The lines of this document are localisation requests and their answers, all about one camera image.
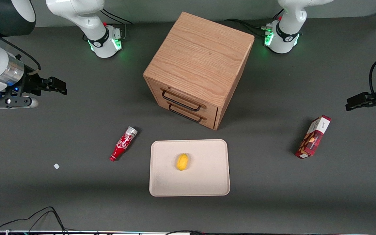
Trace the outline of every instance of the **drawer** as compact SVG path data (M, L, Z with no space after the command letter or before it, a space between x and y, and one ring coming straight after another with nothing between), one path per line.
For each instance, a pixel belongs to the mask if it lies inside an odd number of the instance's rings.
M160 85L152 79L148 79L148 82L158 105L191 121L214 129L217 107L187 98L185 95L181 95L167 86Z

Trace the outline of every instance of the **red bottle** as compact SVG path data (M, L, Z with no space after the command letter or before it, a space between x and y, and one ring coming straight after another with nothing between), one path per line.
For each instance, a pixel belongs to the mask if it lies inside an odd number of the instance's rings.
M127 131L115 145L114 152L110 157L111 161L114 162L122 153L124 153L124 151L127 149L127 147L129 146L132 139L136 136L136 134L137 131L134 128L127 128Z

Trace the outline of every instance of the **red box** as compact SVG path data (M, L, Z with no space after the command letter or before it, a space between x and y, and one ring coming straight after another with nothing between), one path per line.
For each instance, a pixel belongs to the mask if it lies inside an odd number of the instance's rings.
M325 115L315 119L311 123L304 140L300 144L300 148L295 153L295 156L301 159L313 156L331 120L331 118Z

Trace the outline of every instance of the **green led light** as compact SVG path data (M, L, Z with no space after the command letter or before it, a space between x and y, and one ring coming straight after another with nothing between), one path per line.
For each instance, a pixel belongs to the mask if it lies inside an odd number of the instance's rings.
M111 39L112 43L115 46L115 49L119 50L121 49L121 40L119 39Z
M89 42L89 40L88 40L88 44L89 44L89 46L91 47L91 51L94 51L94 48L92 48L92 45L91 45L91 43Z
M297 44L298 38L300 37L300 34L297 35L297 38L295 39L294 46Z
M267 37L268 39L265 40L265 45L269 46L274 38L274 33L270 33Z

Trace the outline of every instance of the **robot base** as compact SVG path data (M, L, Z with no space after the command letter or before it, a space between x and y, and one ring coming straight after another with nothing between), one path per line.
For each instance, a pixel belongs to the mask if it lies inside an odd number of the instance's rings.
M273 21L269 24L267 24L267 27L272 27L273 29L278 24L278 20ZM289 51L297 44L297 40L300 37L300 34L297 35L297 37L292 38L290 42L284 42L282 37L276 32L276 30L273 30L267 37L265 38L264 44L265 46L269 47L271 50L273 50L276 53L284 54Z
M109 38L102 47L95 47L88 41L89 45L91 46L91 50L100 58L109 58L121 50L122 47L120 29L114 28L110 25L107 25L106 29L109 31Z

